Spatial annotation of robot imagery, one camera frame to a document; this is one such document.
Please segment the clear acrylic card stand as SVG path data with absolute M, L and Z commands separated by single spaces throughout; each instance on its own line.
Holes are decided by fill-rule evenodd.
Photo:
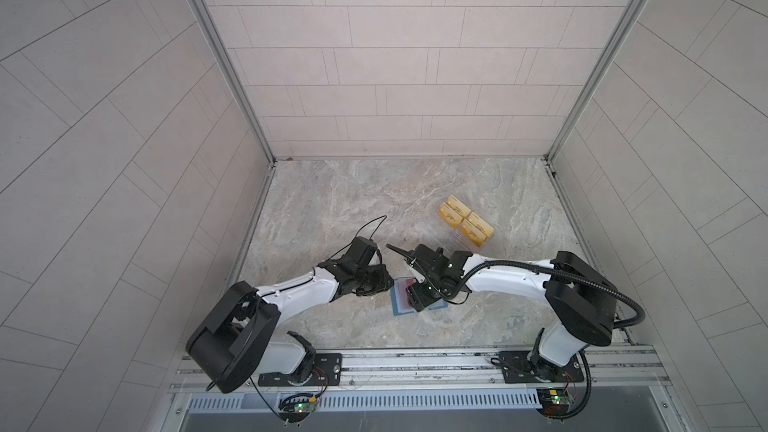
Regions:
M 436 206 L 432 220 L 434 232 L 458 248 L 480 252 L 495 234 L 494 226 L 455 195 Z

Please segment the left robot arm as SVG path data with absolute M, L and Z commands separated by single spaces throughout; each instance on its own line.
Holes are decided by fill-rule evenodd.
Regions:
M 274 340 L 275 329 L 313 307 L 393 286 L 377 244 L 357 236 L 341 257 L 295 279 L 258 288 L 246 281 L 233 284 L 192 333 L 185 351 L 209 377 L 209 386 L 222 393 L 235 391 L 253 374 L 281 374 L 303 384 L 313 376 L 314 346 L 293 331 Z

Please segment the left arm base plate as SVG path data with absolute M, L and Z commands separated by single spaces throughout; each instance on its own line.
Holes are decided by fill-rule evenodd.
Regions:
M 304 358 L 290 374 L 260 374 L 259 387 L 338 386 L 343 361 L 341 353 L 315 353 Z

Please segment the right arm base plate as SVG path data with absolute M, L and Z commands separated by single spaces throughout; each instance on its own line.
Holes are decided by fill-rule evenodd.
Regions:
M 492 357 L 492 362 L 501 369 L 506 384 L 545 384 L 584 382 L 584 366 L 579 354 L 569 359 L 565 366 L 554 365 L 527 351 L 501 351 Z

